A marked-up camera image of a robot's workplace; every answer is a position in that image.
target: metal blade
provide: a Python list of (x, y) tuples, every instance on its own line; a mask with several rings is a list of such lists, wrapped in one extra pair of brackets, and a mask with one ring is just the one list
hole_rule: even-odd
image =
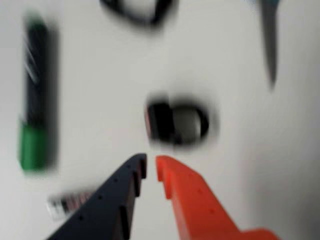
[(272, 86), (277, 78), (277, 0), (261, 0), (263, 36)]

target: green cap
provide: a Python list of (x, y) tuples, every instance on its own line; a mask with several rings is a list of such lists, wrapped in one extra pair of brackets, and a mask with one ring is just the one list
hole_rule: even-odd
[(20, 164), (23, 170), (39, 171), (46, 165), (47, 136), (44, 128), (22, 123)]

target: white background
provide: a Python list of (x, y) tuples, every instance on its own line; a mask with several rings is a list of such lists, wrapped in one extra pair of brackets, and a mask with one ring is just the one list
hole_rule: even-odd
[[(56, 170), (25, 175), (18, 163), (27, 9), (60, 33)], [(283, 240), (320, 239), (320, 1), (282, 0), (278, 78), (270, 90), (261, 15), (244, 0), (180, 0), (161, 33), (145, 34), (98, 0), (0, 1), (0, 239), (41, 240), (62, 222), (48, 196), (102, 183), (127, 158), (148, 154), (131, 239), (178, 239), (157, 182), (168, 154), (206, 179), (242, 230)], [(189, 150), (150, 145), (144, 105), (153, 92), (215, 106), (219, 134)]]

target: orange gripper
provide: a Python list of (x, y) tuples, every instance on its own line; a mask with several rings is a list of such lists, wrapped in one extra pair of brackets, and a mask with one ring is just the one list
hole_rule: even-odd
[(202, 176), (181, 162), (157, 156), (156, 168), (181, 240), (279, 240), (265, 229), (240, 231)]

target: blurred object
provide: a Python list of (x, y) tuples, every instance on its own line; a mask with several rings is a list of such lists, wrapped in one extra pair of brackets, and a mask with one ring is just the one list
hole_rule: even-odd
[(277, 79), (277, 8), (279, 0), (261, 0), (266, 63), (272, 87)]
[(50, 197), (46, 203), (53, 220), (64, 219), (78, 210), (94, 193), (94, 190), (79, 191)]
[(131, 23), (157, 28), (168, 14), (176, 0), (100, 0), (103, 6)]
[(209, 130), (208, 114), (192, 99), (173, 104), (153, 100), (147, 105), (145, 124), (151, 140), (173, 145), (190, 145), (204, 139)]
[(20, 132), (19, 160), (23, 170), (41, 170), (47, 157), (48, 29), (36, 14), (26, 18), (26, 105)]
[(48, 240), (130, 239), (136, 197), (147, 177), (147, 155), (124, 162)]
[(156, 157), (158, 180), (172, 200), (181, 240), (278, 240), (270, 231), (240, 231), (203, 177), (169, 156)]

